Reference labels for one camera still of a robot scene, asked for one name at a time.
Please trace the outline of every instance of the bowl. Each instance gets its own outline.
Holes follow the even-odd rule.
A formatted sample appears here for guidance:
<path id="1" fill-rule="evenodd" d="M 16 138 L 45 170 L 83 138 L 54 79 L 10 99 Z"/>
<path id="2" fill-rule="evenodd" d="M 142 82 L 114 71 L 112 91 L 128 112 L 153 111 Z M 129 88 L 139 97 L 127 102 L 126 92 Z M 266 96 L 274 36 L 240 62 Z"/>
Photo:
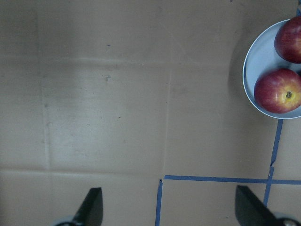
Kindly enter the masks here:
<path id="1" fill-rule="evenodd" d="M 301 64 L 293 64 L 282 59 L 274 48 L 274 39 L 278 30 L 288 20 L 278 22 L 262 32 L 251 45 L 243 67 L 243 85 L 247 97 L 254 107 L 267 116 L 276 119 L 294 119 L 301 117 L 301 106 L 287 113 L 272 113 L 259 106 L 254 99 L 254 87 L 258 78 L 265 72 L 276 68 L 289 68 L 301 71 Z"/>

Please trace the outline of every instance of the apple stem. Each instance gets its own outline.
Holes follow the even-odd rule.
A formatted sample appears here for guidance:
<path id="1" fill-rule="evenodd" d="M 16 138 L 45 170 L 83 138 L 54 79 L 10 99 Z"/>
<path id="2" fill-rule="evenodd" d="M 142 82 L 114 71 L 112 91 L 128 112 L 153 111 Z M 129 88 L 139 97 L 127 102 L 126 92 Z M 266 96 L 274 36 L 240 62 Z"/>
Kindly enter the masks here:
<path id="1" fill-rule="evenodd" d="M 291 93 L 291 91 L 288 91 L 287 95 L 286 95 L 286 98 L 291 98 L 291 97 L 292 97 L 292 93 Z"/>

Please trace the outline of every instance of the blue painter's tape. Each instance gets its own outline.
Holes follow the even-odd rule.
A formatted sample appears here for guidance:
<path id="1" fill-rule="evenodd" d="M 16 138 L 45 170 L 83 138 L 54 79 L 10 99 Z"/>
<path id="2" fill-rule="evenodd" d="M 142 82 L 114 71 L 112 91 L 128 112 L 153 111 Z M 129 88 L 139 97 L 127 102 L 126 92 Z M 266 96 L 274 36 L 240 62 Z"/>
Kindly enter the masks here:
<path id="1" fill-rule="evenodd" d="M 275 140 L 274 140 L 274 146 L 273 146 L 273 152 L 272 152 L 270 166 L 273 166 L 273 164 L 277 158 L 277 152 L 278 152 L 279 141 L 280 141 L 280 136 L 281 136 L 281 131 L 282 131 L 282 125 L 283 125 L 283 119 L 279 119 L 278 124 L 277 124 L 276 134 L 275 134 Z"/>
<path id="2" fill-rule="evenodd" d="M 263 198 L 263 203 L 266 206 L 268 205 L 269 192 L 271 190 L 271 185 L 272 185 L 272 181 L 273 181 L 273 174 L 274 174 L 273 165 L 277 158 L 279 141 L 280 141 L 280 136 L 281 136 L 281 131 L 282 131 L 282 125 L 283 125 L 283 119 L 279 119 L 278 124 L 277 124 L 276 134 L 275 134 L 273 152 L 272 152 L 272 156 L 271 156 L 271 163 L 269 165 L 269 175 L 268 175 L 268 179 L 267 179 L 267 185 L 265 187 L 264 198 Z"/>
<path id="3" fill-rule="evenodd" d="M 195 176 L 177 176 L 165 175 L 165 180 L 192 180 L 192 181 L 212 181 L 212 182 L 234 182 L 234 183 L 254 183 L 265 184 L 266 179 L 252 179 L 252 178 L 217 178 L 217 177 L 195 177 Z"/>
<path id="4" fill-rule="evenodd" d="M 301 185 L 301 180 L 272 180 L 276 185 Z"/>
<path id="5" fill-rule="evenodd" d="M 158 186 L 158 193 L 157 193 L 157 207 L 156 207 L 156 221 L 155 221 L 155 226 L 159 226 L 160 225 L 161 203 L 162 203 L 162 189 L 163 189 L 163 182 L 160 179 L 159 186 Z"/>
<path id="6" fill-rule="evenodd" d="M 270 166 L 269 176 L 268 176 L 267 185 L 265 187 L 264 198 L 263 198 L 263 204 L 266 206 L 268 205 L 268 201 L 269 201 L 269 192 L 271 190 L 273 174 L 274 174 L 274 167 Z"/>

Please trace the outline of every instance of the blue tape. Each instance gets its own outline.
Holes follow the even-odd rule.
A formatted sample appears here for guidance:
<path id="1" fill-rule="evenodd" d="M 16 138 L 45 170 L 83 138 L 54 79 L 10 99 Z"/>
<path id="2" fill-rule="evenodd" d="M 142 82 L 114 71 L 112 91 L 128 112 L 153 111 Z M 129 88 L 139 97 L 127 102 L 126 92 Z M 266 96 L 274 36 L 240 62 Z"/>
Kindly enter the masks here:
<path id="1" fill-rule="evenodd" d="M 264 198 L 263 198 L 263 204 L 266 206 L 268 205 L 268 201 L 269 201 L 269 192 L 271 190 L 273 174 L 274 174 L 274 167 L 270 166 L 269 176 L 268 176 L 267 185 L 265 187 Z"/>
<path id="2" fill-rule="evenodd" d="M 160 225 L 160 217 L 161 217 L 161 203 L 162 203 L 162 190 L 163 190 L 163 182 L 160 179 L 157 193 L 157 207 L 156 207 L 156 221 L 155 226 Z"/>
<path id="3" fill-rule="evenodd" d="M 279 119 L 278 124 L 277 124 L 276 134 L 275 134 L 273 152 L 272 152 L 272 156 L 271 156 L 271 163 L 269 165 L 269 175 L 268 175 L 268 179 L 267 179 L 267 185 L 265 187 L 264 198 L 263 198 L 263 204 L 265 204 L 266 206 L 268 205 L 269 193 L 270 193 L 271 185 L 273 182 L 273 174 L 274 174 L 273 165 L 277 158 L 279 141 L 280 141 L 280 136 L 281 136 L 281 131 L 282 131 L 282 125 L 283 125 L 283 119 Z"/>
<path id="4" fill-rule="evenodd" d="M 301 180 L 272 180 L 276 185 L 301 185 Z"/>
<path id="5" fill-rule="evenodd" d="M 279 147 L 282 125 L 283 125 L 283 119 L 279 119 L 278 124 L 277 124 L 277 129 L 276 129 L 276 135 L 275 135 L 275 140 L 274 140 L 274 146 L 273 146 L 273 152 L 272 152 L 270 166 L 273 166 L 273 164 L 277 158 L 277 152 L 278 152 L 278 147 Z"/>
<path id="6" fill-rule="evenodd" d="M 177 175 L 165 175 L 164 179 L 165 180 L 193 180 L 193 181 L 212 181 L 212 182 L 253 183 L 253 184 L 267 183 L 266 179 L 195 177 L 195 176 L 177 176 Z"/>

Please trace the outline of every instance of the red apple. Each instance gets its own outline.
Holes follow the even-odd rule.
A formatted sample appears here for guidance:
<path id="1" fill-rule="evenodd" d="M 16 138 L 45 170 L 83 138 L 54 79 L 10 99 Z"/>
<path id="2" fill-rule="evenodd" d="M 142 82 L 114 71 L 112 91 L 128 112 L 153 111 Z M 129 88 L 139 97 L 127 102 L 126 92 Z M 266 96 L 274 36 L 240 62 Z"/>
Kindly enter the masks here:
<path id="1" fill-rule="evenodd" d="M 301 105 L 301 76 L 279 68 L 262 75 L 254 87 L 255 101 L 272 113 L 286 113 Z"/>
<path id="2" fill-rule="evenodd" d="M 290 19 L 279 29 L 274 47 L 284 60 L 301 63 L 301 16 Z"/>

